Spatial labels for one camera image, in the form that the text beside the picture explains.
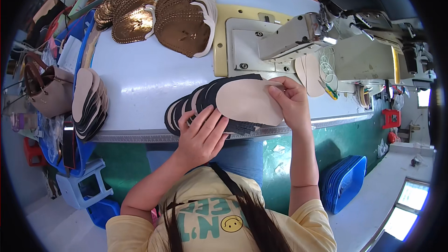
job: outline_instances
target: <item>white table surface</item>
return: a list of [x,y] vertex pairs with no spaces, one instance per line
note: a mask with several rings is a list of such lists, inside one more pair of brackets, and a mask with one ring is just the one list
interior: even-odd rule
[[[313,0],[216,0],[217,3],[263,8],[296,16],[318,12]],[[111,30],[101,33],[92,68],[108,88],[108,118],[100,133],[165,129],[168,105],[216,77],[213,50],[202,58],[187,58],[162,46],[153,35],[143,42],[119,44]],[[312,119],[364,112],[353,95],[337,101],[324,94],[309,98]]]

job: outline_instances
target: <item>smiley face print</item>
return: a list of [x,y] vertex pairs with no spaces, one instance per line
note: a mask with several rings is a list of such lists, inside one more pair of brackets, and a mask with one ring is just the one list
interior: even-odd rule
[[221,229],[228,233],[239,231],[243,227],[243,219],[237,215],[224,217],[221,221]]

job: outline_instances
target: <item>ruler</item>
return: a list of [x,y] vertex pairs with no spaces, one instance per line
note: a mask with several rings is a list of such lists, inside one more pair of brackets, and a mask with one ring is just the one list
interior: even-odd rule
[[[372,118],[373,110],[364,113],[354,114],[354,115],[344,115],[335,118],[326,119],[313,119],[311,124],[316,129],[318,128],[328,128],[337,126],[340,124],[354,123],[358,121],[363,121]],[[163,143],[163,142],[178,142],[179,137],[171,134],[165,133],[165,130],[154,130],[154,132],[159,132],[156,134],[150,134],[151,130],[145,130],[142,132],[147,132],[147,134],[131,134],[129,131],[116,131],[116,134],[97,134],[92,141],[93,142],[114,142],[114,143]],[[232,134],[230,139],[242,139],[251,137],[265,137],[273,135],[290,135],[291,129],[283,122],[277,127],[265,127],[259,128],[255,132],[251,132],[246,135]]]

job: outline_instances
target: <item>yellow t-shirt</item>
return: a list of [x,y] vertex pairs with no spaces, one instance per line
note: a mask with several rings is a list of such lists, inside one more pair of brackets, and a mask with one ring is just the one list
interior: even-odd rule
[[[252,179],[228,172],[244,189],[264,204],[260,186]],[[161,205],[173,201],[184,251],[258,251],[237,199],[210,167],[199,167],[165,194]],[[291,216],[266,210],[275,218],[293,251],[336,251],[328,216],[320,200],[310,200]],[[137,216],[115,216],[106,224],[109,252],[165,251],[168,236],[163,217],[157,227]]]

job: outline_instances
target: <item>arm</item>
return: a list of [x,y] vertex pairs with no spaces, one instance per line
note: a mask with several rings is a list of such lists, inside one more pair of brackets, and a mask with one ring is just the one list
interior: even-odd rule
[[188,126],[187,120],[193,115],[193,110],[188,111],[179,119],[179,147],[163,165],[132,187],[121,204],[121,215],[133,215],[151,221],[151,210],[163,195],[186,172],[210,161],[221,150],[227,138],[223,132],[228,118],[220,120],[220,112],[209,106]]
[[293,131],[291,157],[291,195],[289,215],[309,200],[320,199],[319,169],[311,130],[311,117],[306,88],[291,78],[280,76],[271,79],[285,86],[282,92],[277,87],[269,88],[270,95],[280,104],[286,124]]

